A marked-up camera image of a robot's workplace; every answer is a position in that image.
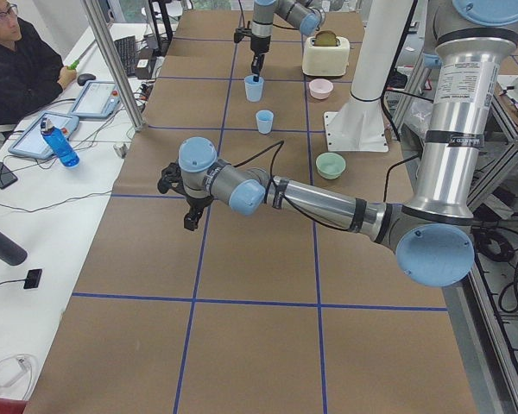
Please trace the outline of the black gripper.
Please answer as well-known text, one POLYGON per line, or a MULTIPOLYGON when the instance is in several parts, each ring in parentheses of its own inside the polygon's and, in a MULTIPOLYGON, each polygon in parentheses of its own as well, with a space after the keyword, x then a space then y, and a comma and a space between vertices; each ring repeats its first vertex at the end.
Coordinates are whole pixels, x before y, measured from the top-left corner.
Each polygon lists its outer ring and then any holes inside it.
POLYGON ((264 65, 265 53, 269 51, 271 33, 265 34, 261 30, 253 28, 236 28, 234 42, 239 43, 244 37, 250 38, 250 49, 254 53, 250 68, 253 81, 258 82, 264 65))
POLYGON ((196 198, 187 193, 184 187, 181 169, 177 162, 171 162, 161 170, 157 190, 160 194, 166 194, 168 191, 173 190, 185 198, 190 209, 184 216, 183 225, 184 229, 189 231, 195 231, 199 228, 199 221, 203 216, 204 208, 210 206, 214 201, 212 196, 196 198))

